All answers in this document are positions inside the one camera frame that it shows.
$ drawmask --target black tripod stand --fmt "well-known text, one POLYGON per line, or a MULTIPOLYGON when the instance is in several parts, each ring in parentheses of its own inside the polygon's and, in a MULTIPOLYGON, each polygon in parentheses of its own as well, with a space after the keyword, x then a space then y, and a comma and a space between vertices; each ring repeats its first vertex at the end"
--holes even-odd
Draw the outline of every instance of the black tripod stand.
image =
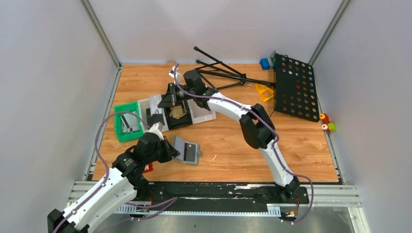
POLYGON ((207 54, 205 51, 201 50, 198 47, 194 47, 194 50, 200 52, 201 54, 205 55, 206 57, 212 59, 213 61, 215 61, 215 63, 212 64, 207 64, 204 63, 202 61, 196 60, 196 63, 202 64, 202 67, 198 67, 196 68, 197 72, 200 74, 200 76, 212 87, 215 88, 217 90, 221 90, 224 88, 228 88, 228 87, 232 87, 232 86, 237 86, 237 85, 245 85, 245 83, 247 81, 251 82, 251 83, 258 83, 258 84, 263 84, 266 86, 271 86, 273 88, 276 88, 276 84, 275 83, 271 83, 271 82, 267 82, 267 81, 262 81, 262 80, 256 80, 256 79, 249 79, 246 77, 246 74, 242 74, 239 71, 233 69, 232 67, 226 65, 225 63, 223 63, 222 61, 219 61, 218 59, 210 56, 209 54, 207 54), (215 65, 222 65, 223 67, 229 69, 229 70, 225 70, 219 67, 216 67, 215 65), (203 68, 206 67, 210 67, 213 68, 214 70, 204 70, 203 68), (238 83, 234 83, 234 84, 230 84, 230 85, 226 85, 226 86, 221 86, 216 88, 211 82, 209 82, 209 80, 207 80, 202 74, 210 74, 210 75, 215 75, 215 76, 220 76, 220 77, 224 77, 224 78, 230 78, 230 79, 235 79, 235 80, 239 80, 240 82, 238 83))

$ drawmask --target green basket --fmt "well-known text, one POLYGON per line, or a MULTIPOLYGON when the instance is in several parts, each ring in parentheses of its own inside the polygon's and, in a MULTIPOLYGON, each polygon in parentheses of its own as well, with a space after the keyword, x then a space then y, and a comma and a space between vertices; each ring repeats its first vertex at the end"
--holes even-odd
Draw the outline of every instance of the green basket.
MULTIPOLYGON (((141 117, 139 114, 139 107, 137 105, 137 101, 117 105, 114 107, 115 113, 121 112, 121 111, 128 111, 128 112, 136 111, 136 115, 141 117)), ((130 141, 133 139, 138 139, 143 136, 143 128, 142 128, 140 120, 138 120, 139 121, 138 131, 135 131, 133 133, 123 133, 123 127, 121 126, 121 119, 120 119, 121 116, 122 116, 121 114, 115 115, 115 132, 116 132, 117 139, 119 140, 119 142, 130 141)))

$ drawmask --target floor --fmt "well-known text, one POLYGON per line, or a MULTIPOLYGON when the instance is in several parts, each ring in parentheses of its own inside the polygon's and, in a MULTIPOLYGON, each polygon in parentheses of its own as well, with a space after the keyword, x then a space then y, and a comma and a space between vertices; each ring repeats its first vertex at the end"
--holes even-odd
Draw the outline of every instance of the floor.
MULTIPOLYGON (((172 66, 173 63, 125 65, 113 105, 146 99, 153 94, 165 94, 167 84, 172 82, 172 78, 168 76, 172 66)), ((198 66, 180 65, 179 72, 184 74, 198 66)), ((246 73, 248 78, 271 82, 274 80, 273 70, 262 70, 259 64, 231 66, 246 73)), ((221 77, 206 77, 216 87, 236 82, 221 77)), ((221 92, 241 103, 260 103, 268 114, 273 111, 273 101, 263 103, 253 83, 223 89, 221 92)), ((203 156, 198 166, 175 160, 164 164, 155 162, 154 170, 145 173, 145 178, 150 181, 273 181, 269 167, 261 154, 244 141, 239 124, 222 114, 216 116, 216 120, 213 121, 163 133, 169 139, 173 138, 173 135, 178 135, 184 140, 199 143, 203 156)), ((321 123, 278 112, 272 114, 271 120, 280 136, 280 150, 294 173, 309 176, 315 182, 338 180, 321 123)), ((119 154, 136 143, 137 140, 120 143, 114 132, 113 119, 110 119, 103 137, 101 154, 111 164, 119 154)), ((93 179, 100 179, 104 173, 104 166, 98 161, 93 179)))
MULTIPOLYGON (((307 207, 299 208, 304 213, 307 207)), ((129 218, 114 214, 96 230, 100 232, 116 222, 129 218)), ((234 216, 157 216, 149 220, 127 221, 107 229, 105 233, 354 233, 347 208, 317 207, 308 218, 298 224, 281 223, 275 217, 234 217, 234 216)))

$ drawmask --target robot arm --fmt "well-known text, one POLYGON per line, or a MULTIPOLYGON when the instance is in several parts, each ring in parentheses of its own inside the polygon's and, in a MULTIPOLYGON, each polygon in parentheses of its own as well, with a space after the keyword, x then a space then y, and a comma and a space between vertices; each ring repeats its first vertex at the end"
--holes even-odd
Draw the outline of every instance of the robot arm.
POLYGON ((54 209, 49 213, 48 232, 52 233, 66 217, 58 233, 94 232, 119 207, 147 193, 148 181, 142 175, 147 164, 154 161, 165 163, 177 155, 179 152, 159 130, 159 123, 154 124, 136 146, 117 157, 109 169, 106 183, 107 174, 74 204, 62 212, 54 209))
MULTIPOLYGON (((254 123, 256 117, 248 110, 256 113, 266 124, 275 128, 263 106, 245 105, 231 100, 216 89, 207 87, 196 70, 190 70, 184 74, 186 85, 181 87, 189 93, 197 96, 210 96, 211 99, 193 98, 185 95, 174 83, 168 85, 168 91, 160 102, 159 107, 172 107, 182 100, 193 99, 195 103, 208 110, 222 113, 236 122, 239 122, 245 141, 254 149, 257 149, 265 158, 266 163, 273 174, 275 183, 282 188, 279 195, 287 200, 297 191, 300 183, 295 176, 287 173, 280 162, 289 169, 279 150, 277 143, 270 130, 258 121, 254 123), (223 101, 230 100, 236 105, 223 101)), ((160 163, 168 162, 179 155, 166 137, 163 137, 159 130, 159 123, 154 124, 147 133, 140 138, 137 145, 119 155, 109 170, 109 176, 104 184, 103 177, 92 189, 83 195, 76 203, 60 212, 53 210, 48 215, 48 229, 52 233, 56 226, 66 217, 69 217, 59 228, 57 233, 91 233, 109 215, 126 202, 140 198, 147 193, 148 181, 143 177, 144 167, 154 161, 160 163)))
MULTIPOLYGON (((228 99, 227 97, 225 97, 224 95, 222 95, 222 93, 218 92, 212 95, 213 97, 218 97, 220 99, 228 99)), ((236 122, 239 122, 241 127, 242 127, 242 131, 243 131, 243 136, 245 137, 246 142, 253 148, 257 149, 263 156, 263 158, 265 159, 266 163, 268 164, 273 178, 275 180, 275 183, 285 187, 287 185, 289 185, 292 181, 293 181, 293 176, 290 175, 289 173, 285 172, 284 169, 282 168, 282 166, 280 165, 279 161, 276 158, 276 155, 274 153, 274 151, 272 150, 272 144, 274 142, 274 139, 271 139, 268 143, 265 143, 264 145, 259 145, 259 143, 255 143, 255 145, 251 145, 252 140, 257 141, 255 138, 251 138, 253 136, 249 135, 249 138, 247 137, 247 133, 249 134, 254 134, 253 132, 253 128, 254 128, 254 123, 252 121, 252 117, 249 116, 249 112, 246 111, 245 109, 258 109, 258 107, 255 106, 251 106, 251 105, 245 105, 245 104, 241 104, 238 103, 239 105, 241 105, 243 107, 243 109, 238 108, 237 106, 230 104, 228 102, 224 102, 222 100, 217 100, 217 99, 210 99, 207 101, 207 105, 209 106, 210 110, 218 112, 218 113, 222 113, 230 118, 232 118, 233 120, 235 120, 236 122)), ((277 152, 277 154, 279 155, 282 163, 286 166, 286 169, 289 169, 286 165, 285 160, 283 159, 282 153, 279 150, 279 147, 277 145, 277 142, 275 143, 275 150, 277 152)))

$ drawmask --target wooden table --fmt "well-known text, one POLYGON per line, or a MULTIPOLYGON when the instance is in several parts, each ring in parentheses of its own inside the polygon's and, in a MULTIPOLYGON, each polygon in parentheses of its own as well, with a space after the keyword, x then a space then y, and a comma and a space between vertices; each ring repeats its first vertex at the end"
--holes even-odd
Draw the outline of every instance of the wooden table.
MULTIPOLYGON (((171 63, 124 66, 113 105, 146 99, 153 94, 165 94, 167 84, 172 82, 168 75, 172 66, 171 63)), ((198 66, 180 65, 179 72, 184 74, 198 66)), ((262 70, 259 64, 231 66, 246 73, 248 78, 271 82, 274 79, 273 70, 262 70)), ((206 77, 216 87, 236 82, 221 77, 206 77)), ((221 92, 244 104, 260 103, 268 114, 272 113, 273 101, 263 103, 254 83, 230 87, 221 92)), ((338 180, 319 122, 314 123, 278 112, 274 112, 271 119, 280 136, 279 148, 294 173, 309 176, 317 182, 338 180)), ((189 142, 198 143, 203 156, 199 159, 198 166, 183 164, 176 160, 163 164, 155 162, 154 170, 144 174, 149 181, 273 181, 262 155, 244 141, 240 125, 222 114, 217 113, 216 120, 185 126, 163 134, 169 140, 173 139, 173 135, 177 135, 189 142)), ((109 164, 112 164, 119 154, 136 143, 137 140, 124 143, 118 141, 112 118, 104 133, 101 154, 109 164)), ((93 179, 100 179, 104 173, 104 166, 99 160, 93 179)))

